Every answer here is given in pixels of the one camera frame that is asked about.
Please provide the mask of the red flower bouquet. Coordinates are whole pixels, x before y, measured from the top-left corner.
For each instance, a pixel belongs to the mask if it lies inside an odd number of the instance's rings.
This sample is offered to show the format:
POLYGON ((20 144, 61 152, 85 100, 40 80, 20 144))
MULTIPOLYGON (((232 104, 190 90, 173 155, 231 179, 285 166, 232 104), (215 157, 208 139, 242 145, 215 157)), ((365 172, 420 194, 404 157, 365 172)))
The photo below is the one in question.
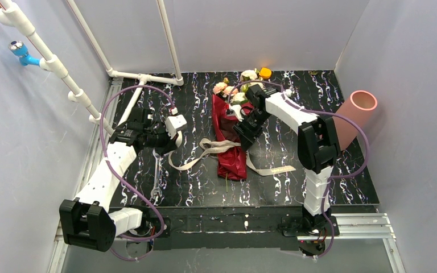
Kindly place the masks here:
POLYGON ((246 152, 240 144, 240 138, 233 129, 238 123, 232 106, 238 106, 241 115, 249 114, 254 107, 245 93, 251 84, 235 88, 225 77, 212 89, 212 124, 216 140, 225 145, 225 151, 219 152, 217 175, 224 179, 240 181, 247 178, 246 152))

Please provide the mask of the cream ribbon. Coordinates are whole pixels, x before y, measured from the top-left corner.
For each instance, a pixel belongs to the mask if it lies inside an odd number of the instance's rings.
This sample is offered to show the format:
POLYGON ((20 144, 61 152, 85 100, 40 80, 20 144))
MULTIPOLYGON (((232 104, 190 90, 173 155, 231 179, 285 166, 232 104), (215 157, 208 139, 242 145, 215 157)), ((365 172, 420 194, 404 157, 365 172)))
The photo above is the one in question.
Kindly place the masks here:
MULTIPOLYGON (((178 170, 178 171, 186 171, 191 169, 197 162, 199 162, 203 157, 208 155, 217 155, 223 152, 227 152, 228 150, 239 147, 240 144, 236 142, 232 142, 229 140, 223 140, 223 141, 211 141, 208 138, 203 138, 199 142, 199 146, 203 149, 203 153, 196 159, 191 160, 189 163, 186 163, 182 166, 176 166, 172 162, 172 154, 173 151, 168 154, 168 163, 169 165, 178 170)), ((275 167, 275 168, 269 168, 269 169, 258 169, 255 167, 253 162, 250 160, 249 155, 246 155, 246 166, 250 168, 255 173, 259 174, 260 176, 272 176, 280 173, 285 172, 292 172, 295 171, 296 168, 293 166, 281 166, 281 167, 275 167)))

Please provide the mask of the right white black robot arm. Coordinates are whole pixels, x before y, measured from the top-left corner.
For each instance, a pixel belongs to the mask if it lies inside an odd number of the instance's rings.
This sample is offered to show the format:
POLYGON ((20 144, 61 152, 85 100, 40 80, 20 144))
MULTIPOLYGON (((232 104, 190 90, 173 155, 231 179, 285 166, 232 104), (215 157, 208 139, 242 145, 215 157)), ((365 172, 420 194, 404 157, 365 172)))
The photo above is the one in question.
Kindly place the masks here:
POLYGON ((286 124, 298 138, 298 159, 306 177, 306 196, 302 217, 293 220, 290 232, 319 232, 319 240, 336 235, 331 218, 328 192, 333 165, 339 156, 340 147, 335 123, 332 118, 323 118, 309 113, 289 98, 289 90, 277 85, 262 88, 252 85, 246 93, 234 95, 229 103, 229 112, 238 122, 233 126, 241 148, 247 151, 263 132, 263 125, 270 116, 286 124))

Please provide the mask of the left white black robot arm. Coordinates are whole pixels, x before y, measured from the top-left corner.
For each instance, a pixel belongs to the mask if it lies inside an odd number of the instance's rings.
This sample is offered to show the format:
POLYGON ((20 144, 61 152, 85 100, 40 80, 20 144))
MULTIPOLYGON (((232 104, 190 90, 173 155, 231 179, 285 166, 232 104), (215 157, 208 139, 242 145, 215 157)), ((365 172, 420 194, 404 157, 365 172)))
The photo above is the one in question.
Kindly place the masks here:
POLYGON ((154 120, 153 111, 134 107, 106 144, 104 158, 73 200, 59 208, 63 240, 68 245, 101 252, 108 251, 115 237, 139 228, 143 213, 136 208, 110 212, 114 192, 124 172, 145 148, 164 155, 176 150, 187 121, 172 109, 165 121, 154 120))

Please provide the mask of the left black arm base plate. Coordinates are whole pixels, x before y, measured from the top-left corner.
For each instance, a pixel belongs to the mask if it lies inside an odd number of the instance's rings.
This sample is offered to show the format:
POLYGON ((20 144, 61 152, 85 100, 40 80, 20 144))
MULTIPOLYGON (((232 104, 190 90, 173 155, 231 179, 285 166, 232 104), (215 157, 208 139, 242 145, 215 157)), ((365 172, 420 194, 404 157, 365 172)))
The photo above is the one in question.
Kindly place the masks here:
MULTIPOLYGON (((136 229, 131 229, 124 234, 117 236, 117 238, 123 238, 123 236, 131 238, 147 238, 157 234, 160 231, 161 224, 158 218, 146 217, 144 223, 136 229)), ((164 218, 164 231, 158 238, 168 238, 171 235, 171 219, 164 218)))

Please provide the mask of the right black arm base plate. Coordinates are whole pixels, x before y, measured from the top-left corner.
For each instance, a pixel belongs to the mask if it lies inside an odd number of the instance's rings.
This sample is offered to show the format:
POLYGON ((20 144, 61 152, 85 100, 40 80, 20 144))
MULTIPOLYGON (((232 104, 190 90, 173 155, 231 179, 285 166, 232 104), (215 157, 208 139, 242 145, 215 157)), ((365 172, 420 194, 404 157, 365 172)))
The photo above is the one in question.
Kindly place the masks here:
POLYGON ((285 237, 300 237, 308 235, 319 235, 326 231, 327 235, 340 235, 339 224, 335 216, 329 216, 329 221, 323 215, 314 217, 285 216, 281 218, 278 230, 285 237))

